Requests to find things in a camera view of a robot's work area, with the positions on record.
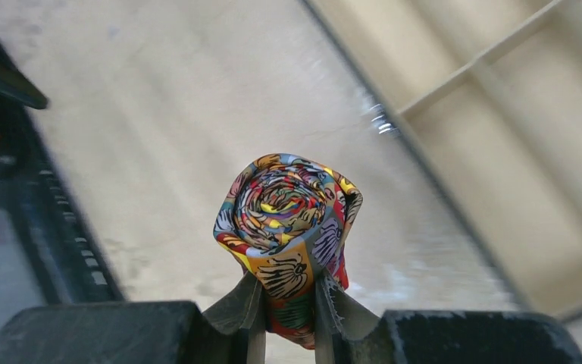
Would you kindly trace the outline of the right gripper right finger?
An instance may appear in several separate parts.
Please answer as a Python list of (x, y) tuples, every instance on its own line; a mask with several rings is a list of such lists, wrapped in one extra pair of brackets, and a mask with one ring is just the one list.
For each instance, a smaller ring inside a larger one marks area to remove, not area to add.
[(377, 316), (328, 274), (315, 285), (318, 363), (582, 363), (574, 338), (547, 315), (387, 310)]

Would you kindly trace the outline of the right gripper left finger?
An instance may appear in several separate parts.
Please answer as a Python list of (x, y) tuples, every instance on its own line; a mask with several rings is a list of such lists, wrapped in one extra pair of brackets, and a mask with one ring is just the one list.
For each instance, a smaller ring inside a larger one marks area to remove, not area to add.
[(0, 330), (0, 363), (263, 363), (263, 302), (246, 274), (205, 311), (184, 300), (25, 309)]

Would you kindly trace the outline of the colourful patterned tie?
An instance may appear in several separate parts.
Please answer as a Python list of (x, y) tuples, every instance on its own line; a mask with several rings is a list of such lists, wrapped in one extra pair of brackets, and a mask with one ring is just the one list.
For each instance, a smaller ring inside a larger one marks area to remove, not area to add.
[(349, 286), (345, 242), (362, 203), (350, 180), (298, 155), (264, 155), (236, 177), (213, 235), (264, 288), (269, 332), (314, 349), (314, 284), (328, 273)]

